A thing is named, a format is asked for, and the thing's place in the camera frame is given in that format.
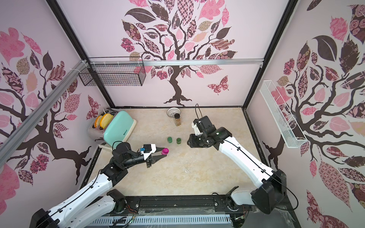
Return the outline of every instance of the beige floor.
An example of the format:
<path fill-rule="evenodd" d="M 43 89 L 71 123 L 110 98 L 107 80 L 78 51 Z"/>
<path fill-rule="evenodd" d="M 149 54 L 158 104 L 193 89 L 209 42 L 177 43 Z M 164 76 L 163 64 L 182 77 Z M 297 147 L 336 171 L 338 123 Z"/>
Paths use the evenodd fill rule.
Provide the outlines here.
<path fill-rule="evenodd" d="M 166 115 L 167 109 L 126 111 L 137 120 L 127 141 L 133 151 L 137 151 L 143 144 L 154 143 L 157 147 L 167 147 L 170 152 L 150 168 L 145 164 L 129 168 L 128 174 L 115 186 L 124 195 L 225 194 L 237 185 L 254 187 L 248 176 L 214 147 L 190 148 L 187 145 L 189 135 L 194 133 L 191 127 L 196 118 L 193 108 L 181 109 L 181 125 L 178 127 Z M 225 127 L 229 130 L 243 147 L 260 159 L 241 108 L 202 108 L 201 112 L 203 116 L 209 117 L 216 128 Z M 173 138 L 173 143 L 167 142 L 168 136 Z M 176 144 L 176 138 L 181 138 L 182 143 Z M 89 181 L 96 177 L 97 171 L 111 157 L 110 151 L 101 151 Z"/>

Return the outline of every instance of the wire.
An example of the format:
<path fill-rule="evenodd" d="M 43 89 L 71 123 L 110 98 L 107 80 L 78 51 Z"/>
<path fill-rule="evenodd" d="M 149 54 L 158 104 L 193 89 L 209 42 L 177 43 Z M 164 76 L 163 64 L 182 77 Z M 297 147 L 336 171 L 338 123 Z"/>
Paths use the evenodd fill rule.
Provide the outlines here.
<path fill-rule="evenodd" d="M 256 162 L 254 162 L 245 152 L 243 152 L 242 150 L 241 150 L 241 148 L 239 148 L 238 146 L 236 146 L 235 144 L 233 144 L 232 142 L 230 142 L 230 141 L 227 141 L 227 140 L 224 140 L 224 139 L 222 139 L 222 140 L 217 140 L 217 142 L 219 142 L 219 141 L 225 141 L 225 142 L 229 142 L 229 143 L 231 143 L 232 145 L 234 145 L 238 150 L 240 150 L 244 155 L 246 155 L 246 157 L 248 157 L 257 167 L 259 167 L 259 169 L 261 169 L 261 171 L 263 172 L 263 173 L 266 173 L 268 176 L 270 176 L 271 177 L 271 175 L 270 174 L 268 174 L 263 168 L 261 168 L 258 164 L 256 164 Z M 285 187 L 289 192 L 291 192 L 292 194 L 293 194 L 293 196 L 295 197 L 295 200 L 297 201 L 297 206 L 295 207 L 295 208 L 293 208 L 293 209 L 289 209 L 289 210 L 286 210 L 286 211 L 293 211 L 293 210 L 295 210 L 295 209 L 297 209 L 298 208 L 298 206 L 299 206 L 299 200 L 298 200 L 298 198 L 297 198 L 297 196 L 289 189 L 289 188 L 287 188 L 285 185 L 283 185 L 280 181 L 278 181 L 277 179 L 275 179 L 275 178 L 273 178 L 276 182 L 278 182 L 279 184 L 281 184 L 283 187 Z"/>

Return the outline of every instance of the small white basket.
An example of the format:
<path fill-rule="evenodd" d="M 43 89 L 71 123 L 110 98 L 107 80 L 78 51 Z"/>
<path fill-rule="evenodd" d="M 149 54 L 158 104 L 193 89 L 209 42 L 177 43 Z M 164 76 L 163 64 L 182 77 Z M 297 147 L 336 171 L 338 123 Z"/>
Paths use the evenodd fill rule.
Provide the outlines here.
<path fill-rule="evenodd" d="M 180 109 L 178 108 L 169 108 L 167 110 L 167 115 L 170 117 L 170 118 L 174 118 L 174 115 L 175 114 L 179 114 L 180 115 L 181 111 Z"/>

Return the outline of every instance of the tree mural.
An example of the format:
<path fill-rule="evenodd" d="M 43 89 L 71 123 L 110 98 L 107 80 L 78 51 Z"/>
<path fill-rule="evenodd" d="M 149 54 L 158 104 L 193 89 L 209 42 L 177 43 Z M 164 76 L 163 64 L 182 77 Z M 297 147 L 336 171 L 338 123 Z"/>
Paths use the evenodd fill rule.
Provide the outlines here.
<path fill-rule="evenodd" d="M 306 135 L 308 142 L 301 146 L 300 153 L 310 152 L 308 170 L 312 176 L 319 173 L 328 190 L 351 209 L 349 190 L 365 208 L 365 176 L 356 170 L 365 165 L 365 157 L 352 155 L 355 148 L 365 150 L 365 145 L 352 138 L 354 134 L 365 136 L 365 102 L 358 102 L 365 96 L 365 55 L 360 58 L 358 48 L 365 40 L 365 5 L 349 7 L 352 9 L 350 23 L 343 18 L 332 18 L 330 24 L 332 37 L 339 41 L 326 35 L 314 37 L 317 53 L 308 43 L 304 44 L 296 64 L 294 59 L 285 63 L 285 76 L 277 81 L 272 96 L 276 99 L 279 93 L 282 95 L 277 104 L 283 115 L 289 120 L 290 109 Z M 289 125 L 299 135 L 295 121 Z M 276 148 L 282 151 L 282 136 L 276 148 L 265 146 L 271 155 L 276 155 L 274 164 L 278 168 L 277 155 L 281 152 Z M 343 153 L 338 148 L 341 146 L 351 149 Z M 322 223 L 321 219 L 326 217 L 334 219 L 313 210 L 317 209 L 308 210 L 312 221 L 313 216 Z"/>
<path fill-rule="evenodd" d="M 227 8 L 221 10 L 224 5 L 224 0 L 130 0 L 131 3 L 139 7 L 134 8 L 126 13 L 134 17 L 139 23 L 130 23 L 123 20 L 123 27 L 132 41 L 128 38 L 123 38 L 121 44 L 127 52 L 131 52 L 130 59 L 138 60 L 138 56 L 149 60 L 184 60 L 184 59 L 230 59 L 236 53 L 235 51 L 223 51 L 220 53 L 212 53 L 212 49 L 221 51 L 227 50 L 232 40 L 224 40 L 227 36 L 230 27 L 225 27 L 229 12 Z M 198 17 L 193 18 L 194 9 L 197 11 L 202 5 Z M 143 51 L 134 51 L 137 46 Z M 176 101 L 178 105 L 184 106 L 181 101 L 191 101 L 186 98 L 178 85 L 177 77 L 191 77 L 196 74 L 200 78 L 204 78 L 205 74 L 213 74 L 221 68 L 217 65 L 203 66 L 162 66 L 151 67 L 146 66 L 147 73 L 151 72 L 151 77 L 158 77 L 160 80 L 169 79 L 170 84 L 175 90 L 175 95 L 165 102 L 170 103 Z M 215 93 L 220 93 L 222 90 L 228 89 L 227 76 L 223 78 L 219 85 L 207 85 L 213 89 Z"/>
<path fill-rule="evenodd" d="M 48 52 L 43 55 L 42 63 L 40 63 L 38 57 L 42 56 L 42 51 L 38 44 L 25 35 L 23 35 L 23 38 L 32 49 L 27 57 L 23 57 L 24 53 L 22 51 L 25 44 L 18 40 L 19 33 L 15 28 L 9 28 L 9 35 L 0 32 L 0 52 L 9 65 L 7 67 L 2 63 L 2 80 L 6 80 L 7 85 L 6 88 L 0 88 L 0 109 L 2 109 L 2 113 L 6 113 L 0 115 L 0 134 L 7 138 L 25 121 L 31 111 L 37 108 L 40 102 L 47 97 L 46 91 L 56 87 L 52 81 L 60 81 L 66 74 L 64 62 L 61 61 L 59 65 L 54 67 Z M 21 59 L 17 61 L 16 66 L 10 66 L 10 59 L 17 57 L 21 57 Z M 75 150 L 65 150 L 57 146 L 56 138 L 63 138 L 61 132 L 68 130 L 62 123 L 75 120 L 77 117 L 73 114 L 80 102 L 80 94 L 73 94 L 76 88 L 77 80 L 70 85 L 67 91 L 62 94 L 62 98 L 53 105 L 40 123 L 36 125 L 35 129 L 38 133 L 31 138 L 28 136 L 21 143 L 17 150 L 25 150 L 25 153 L 8 159 L 8 161 L 12 159 L 19 160 L 15 170 L 18 170 L 18 176 L 22 181 L 33 185 L 33 175 L 47 168 L 47 164 L 50 162 L 49 155 L 52 154 L 54 159 L 66 158 L 75 162 L 77 184 L 81 166 L 86 166 L 91 160 L 86 161 L 84 159 L 90 147 L 79 154 Z M 87 118 L 89 115 L 95 116 L 95 109 L 99 107 L 94 101 L 91 102 L 90 98 L 89 103 L 93 112 L 88 113 Z"/>

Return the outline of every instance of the pink wall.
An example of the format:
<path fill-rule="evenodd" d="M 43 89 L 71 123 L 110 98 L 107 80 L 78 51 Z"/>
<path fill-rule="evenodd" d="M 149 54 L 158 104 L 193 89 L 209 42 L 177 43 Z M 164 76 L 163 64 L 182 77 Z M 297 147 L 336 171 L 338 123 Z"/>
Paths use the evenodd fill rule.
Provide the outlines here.
<path fill-rule="evenodd" d="M 45 1 L 14 0 L 0 6 L 4 142 L 80 58 Z M 0 167 L 1 227 L 27 227 L 34 212 L 48 210 L 78 190 L 97 145 L 87 137 L 89 117 L 105 106 L 96 87 L 75 81 L 65 91 Z"/>
<path fill-rule="evenodd" d="M 272 167 L 287 174 L 299 199 L 295 213 L 302 227 L 364 226 L 363 3 L 300 1 L 265 72 L 263 80 L 282 92 L 307 143 L 285 146 L 258 90 L 248 108 Z"/>

